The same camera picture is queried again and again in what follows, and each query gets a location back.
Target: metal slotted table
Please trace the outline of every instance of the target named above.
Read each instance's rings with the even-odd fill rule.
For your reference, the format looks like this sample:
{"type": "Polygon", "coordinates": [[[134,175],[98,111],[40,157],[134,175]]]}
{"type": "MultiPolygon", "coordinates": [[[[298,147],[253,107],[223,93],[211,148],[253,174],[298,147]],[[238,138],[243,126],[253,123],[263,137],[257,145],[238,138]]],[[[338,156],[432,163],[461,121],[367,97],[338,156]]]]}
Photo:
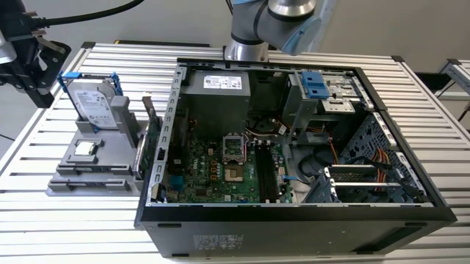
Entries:
{"type": "MultiPolygon", "coordinates": [[[[118,72],[130,108],[147,118],[151,93],[165,114],[178,57],[222,59],[221,48],[96,44],[82,48],[68,71],[118,72]]],[[[470,136],[406,63],[392,57],[271,52],[274,63],[362,67],[458,222],[386,256],[163,259],[146,232],[134,229],[139,197],[48,197],[43,191],[76,131],[68,97],[36,111],[0,160],[0,263],[314,262],[470,263],[470,136]]]]}
{"type": "Polygon", "coordinates": [[[470,60],[449,59],[441,72],[450,76],[470,95],[470,60]]]}

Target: cable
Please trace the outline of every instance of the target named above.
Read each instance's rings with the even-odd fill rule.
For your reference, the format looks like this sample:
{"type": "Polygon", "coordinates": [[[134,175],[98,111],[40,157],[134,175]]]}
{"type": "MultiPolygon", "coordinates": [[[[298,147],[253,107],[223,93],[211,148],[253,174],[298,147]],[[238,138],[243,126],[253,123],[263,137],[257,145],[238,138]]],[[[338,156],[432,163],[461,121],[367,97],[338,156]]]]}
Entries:
{"type": "Polygon", "coordinates": [[[373,165],[376,168],[378,169],[384,169],[384,170],[390,170],[393,169],[393,166],[388,163],[382,163],[382,162],[377,162],[377,161],[372,161],[366,156],[359,156],[355,157],[354,159],[351,159],[346,164],[354,164],[357,161],[365,161],[363,164],[370,164],[373,165]]]}
{"type": "Polygon", "coordinates": [[[229,6],[230,13],[234,15],[234,6],[233,6],[233,3],[231,3],[231,0],[226,0],[226,3],[227,3],[227,6],[229,6]]]}
{"type": "Polygon", "coordinates": [[[303,163],[305,163],[310,158],[313,158],[313,156],[314,156],[314,154],[309,154],[307,156],[305,156],[305,157],[301,159],[299,163],[297,163],[297,168],[298,168],[298,170],[299,170],[299,172],[301,172],[301,174],[298,175],[299,182],[302,182],[302,183],[305,183],[305,184],[310,184],[310,181],[309,181],[309,179],[306,178],[306,176],[307,176],[307,177],[319,176],[319,173],[306,173],[305,170],[303,170],[303,167],[302,167],[303,163]]]}
{"type": "Polygon", "coordinates": [[[56,25],[64,25],[64,24],[71,24],[71,23],[78,23],[78,22],[84,22],[88,20],[99,19],[108,17],[111,15],[119,14],[131,8],[135,8],[145,0],[132,0],[130,3],[122,5],[120,7],[86,14],[86,15],[76,15],[76,16],[68,16],[66,18],[52,18],[52,19],[39,19],[39,25],[42,28],[48,28],[50,26],[56,26],[56,25]]]}
{"type": "Polygon", "coordinates": [[[331,133],[330,133],[329,142],[330,142],[330,148],[331,148],[331,154],[333,154],[333,162],[334,162],[334,164],[338,164],[338,156],[337,156],[335,147],[333,146],[333,137],[331,137],[331,133]]]}
{"type": "Polygon", "coordinates": [[[444,89],[442,93],[440,93],[440,95],[438,95],[436,98],[440,98],[441,95],[442,95],[445,92],[448,92],[449,88],[450,88],[452,86],[454,86],[454,84],[456,84],[456,81],[453,81],[452,85],[449,85],[449,86],[446,87],[446,89],[444,89]]]}
{"type": "Polygon", "coordinates": [[[10,136],[6,136],[6,135],[3,135],[3,134],[0,134],[0,137],[3,137],[3,138],[6,138],[6,139],[10,139],[11,141],[15,141],[14,138],[11,138],[10,136]]]}
{"type": "Polygon", "coordinates": [[[263,133],[259,131],[254,132],[254,131],[251,131],[250,128],[245,128],[245,130],[247,130],[250,132],[250,134],[253,134],[255,136],[275,136],[275,135],[278,135],[278,134],[271,134],[271,133],[263,133]]]}
{"type": "Polygon", "coordinates": [[[465,110],[464,113],[461,114],[460,118],[457,119],[458,122],[462,121],[466,114],[468,114],[468,111],[465,110]]]}

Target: white label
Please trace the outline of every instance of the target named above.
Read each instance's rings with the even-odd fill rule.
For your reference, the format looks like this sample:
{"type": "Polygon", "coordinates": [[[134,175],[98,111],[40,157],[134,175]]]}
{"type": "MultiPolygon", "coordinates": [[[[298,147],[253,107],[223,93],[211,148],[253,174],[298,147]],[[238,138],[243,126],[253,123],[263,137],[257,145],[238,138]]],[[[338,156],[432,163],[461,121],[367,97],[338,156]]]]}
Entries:
{"type": "Polygon", "coordinates": [[[116,122],[106,95],[99,91],[75,91],[88,122],[99,128],[115,128],[116,122]]]}
{"type": "Polygon", "coordinates": [[[241,249],[245,235],[193,235],[198,250],[241,249]]]}
{"type": "Polygon", "coordinates": [[[205,88],[242,90],[242,77],[207,75],[205,77],[205,88]]]}
{"type": "Polygon", "coordinates": [[[281,125],[281,128],[279,128],[279,134],[286,134],[286,130],[287,130],[287,127],[285,125],[281,125]]]}

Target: blue clip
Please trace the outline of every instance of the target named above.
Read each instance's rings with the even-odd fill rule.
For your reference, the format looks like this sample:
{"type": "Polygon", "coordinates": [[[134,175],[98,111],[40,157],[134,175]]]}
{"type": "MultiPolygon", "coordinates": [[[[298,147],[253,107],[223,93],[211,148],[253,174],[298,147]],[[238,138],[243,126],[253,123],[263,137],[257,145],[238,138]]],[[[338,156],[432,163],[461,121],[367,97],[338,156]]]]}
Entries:
{"type": "Polygon", "coordinates": [[[301,81],[305,89],[307,89],[307,97],[310,99],[327,99],[330,97],[323,76],[318,71],[303,71],[301,73],[301,81]]]}
{"type": "Polygon", "coordinates": [[[123,96],[124,95],[123,94],[123,89],[120,87],[120,81],[119,81],[119,76],[118,76],[116,72],[114,72],[111,74],[111,79],[115,81],[115,92],[116,92],[116,95],[123,96]]]}
{"type": "Polygon", "coordinates": [[[64,74],[64,77],[67,79],[79,79],[79,78],[82,78],[82,73],[79,73],[76,71],[70,71],[68,73],[64,74]]]}
{"type": "Polygon", "coordinates": [[[282,178],[286,180],[299,180],[297,177],[289,175],[282,175],[282,178]]]}

